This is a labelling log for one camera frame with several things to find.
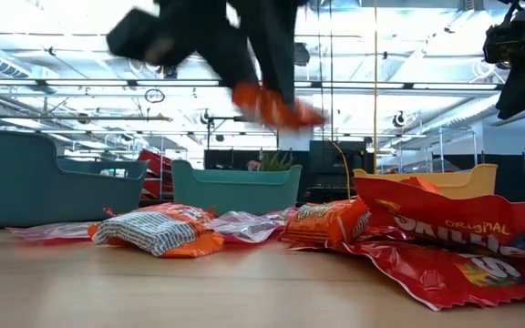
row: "green plant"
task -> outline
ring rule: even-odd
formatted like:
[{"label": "green plant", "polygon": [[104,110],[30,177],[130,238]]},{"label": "green plant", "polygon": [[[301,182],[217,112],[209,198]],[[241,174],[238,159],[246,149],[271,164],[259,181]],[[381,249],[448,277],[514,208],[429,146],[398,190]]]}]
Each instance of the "green plant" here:
[{"label": "green plant", "polygon": [[284,154],[282,159],[279,159],[279,157],[280,154],[278,151],[274,153],[265,152],[262,154],[259,171],[278,172],[291,169],[293,166],[293,153],[289,151],[288,153]]}]

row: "yellow plastic bin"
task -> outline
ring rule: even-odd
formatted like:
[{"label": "yellow plastic bin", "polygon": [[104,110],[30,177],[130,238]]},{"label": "yellow plastic bin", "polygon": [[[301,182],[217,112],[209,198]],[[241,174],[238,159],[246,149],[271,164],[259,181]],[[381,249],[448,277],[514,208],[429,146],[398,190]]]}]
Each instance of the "yellow plastic bin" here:
[{"label": "yellow plastic bin", "polygon": [[454,200],[493,195],[496,186],[495,164],[479,164],[471,172],[414,173],[414,174],[368,174],[363,169],[354,169],[355,178],[387,179],[400,181],[411,177],[425,179],[440,188],[440,193]]}]

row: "orange candy bag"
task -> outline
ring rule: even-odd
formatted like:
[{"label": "orange candy bag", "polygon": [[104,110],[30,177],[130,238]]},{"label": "orange candy bag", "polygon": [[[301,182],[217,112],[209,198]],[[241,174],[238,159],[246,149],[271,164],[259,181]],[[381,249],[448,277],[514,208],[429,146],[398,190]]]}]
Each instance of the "orange candy bag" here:
[{"label": "orange candy bag", "polygon": [[360,199],[303,205],[289,216],[280,238],[312,244],[352,242],[364,231],[369,218],[370,212]]},{"label": "orange candy bag", "polygon": [[223,237],[206,229],[189,207],[150,206],[94,224],[95,244],[135,245],[156,257],[195,258],[220,250]]}]

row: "teal plastic bin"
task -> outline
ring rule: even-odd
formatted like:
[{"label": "teal plastic bin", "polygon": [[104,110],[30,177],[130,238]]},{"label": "teal plastic bin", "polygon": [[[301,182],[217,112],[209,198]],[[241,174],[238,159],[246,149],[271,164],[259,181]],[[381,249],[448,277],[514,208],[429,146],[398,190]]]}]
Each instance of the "teal plastic bin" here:
[{"label": "teal plastic bin", "polygon": [[[104,209],[134,210],[147,165],[57,159],[51,138],[0,131],[0,228],[104,220]],[[127,177],[99,174],[116,169]]]},{"label": "teal plastic bin", "polygon": [[262,215],[292,207],[297,201],[301,166],[285,172],[193,169],[185,160],[171,162],[173,197],[179,204],[218,215],[231,210]]}]

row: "wooden table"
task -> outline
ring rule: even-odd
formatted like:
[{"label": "wooden table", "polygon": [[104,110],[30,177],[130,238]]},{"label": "wooden table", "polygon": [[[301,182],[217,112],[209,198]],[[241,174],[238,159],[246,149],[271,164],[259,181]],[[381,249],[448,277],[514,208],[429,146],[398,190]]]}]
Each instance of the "wooden table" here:
[{"label": "wooden table", "polygon": [[280,243],[197,260],[0,231],[0,327],[514,327],[525,302],[434,313],[362,258]]}]

